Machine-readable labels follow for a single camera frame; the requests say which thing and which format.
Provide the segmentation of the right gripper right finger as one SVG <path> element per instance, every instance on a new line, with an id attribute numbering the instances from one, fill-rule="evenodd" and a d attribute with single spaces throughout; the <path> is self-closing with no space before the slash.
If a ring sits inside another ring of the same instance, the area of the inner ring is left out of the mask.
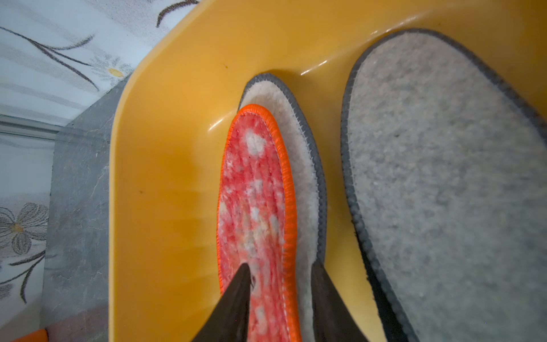
<path id="1" fill-rule="evenodd" d="M 315 341 L 368 342 L 319 260 L 311 267 L 311 293 Z"/>

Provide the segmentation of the grey felt insole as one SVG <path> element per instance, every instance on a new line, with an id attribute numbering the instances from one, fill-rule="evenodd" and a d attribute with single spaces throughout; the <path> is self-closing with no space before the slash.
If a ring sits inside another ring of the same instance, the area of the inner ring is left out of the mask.
<path id="1" fill-rule="evenodd" d="M 546 340 L 546 121 L 476 54 L 412 28 L 343 96 L 346 198 L 408 341 Z"/>
<path id="2" fill-rule="evenodd" d="M 327 238 L 326 179 L 316 141 L 295 96 L 273 74 L 253 77 L 245 86 L 239 108 L 256 104 L 275 118 L 289 155 L 298 212 L 296 292 L 304 341 L 315 341 L 311 267 L 324 262 Z"/>

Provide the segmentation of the red insole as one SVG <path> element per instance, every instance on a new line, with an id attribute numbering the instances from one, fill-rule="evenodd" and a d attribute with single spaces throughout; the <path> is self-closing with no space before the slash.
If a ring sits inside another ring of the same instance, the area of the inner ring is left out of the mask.
<path id="1" fill-rule="evenodd" d="M 217 204 L 217 265 L 225 292 L 243 263 L 252 279 L 248 341 L 301 341 L 296 291 L 298 214 L 281 130 L 245 105 L 230 126 Z"/>

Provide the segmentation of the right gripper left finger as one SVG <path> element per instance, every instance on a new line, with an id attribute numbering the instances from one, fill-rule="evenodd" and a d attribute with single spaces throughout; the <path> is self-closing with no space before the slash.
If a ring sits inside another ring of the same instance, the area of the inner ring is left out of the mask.
<path id="1" fill-rule="evenodd" d="M 251 283 L 249 265 L 243 263 L 192 341 L 247 341 Z"/>

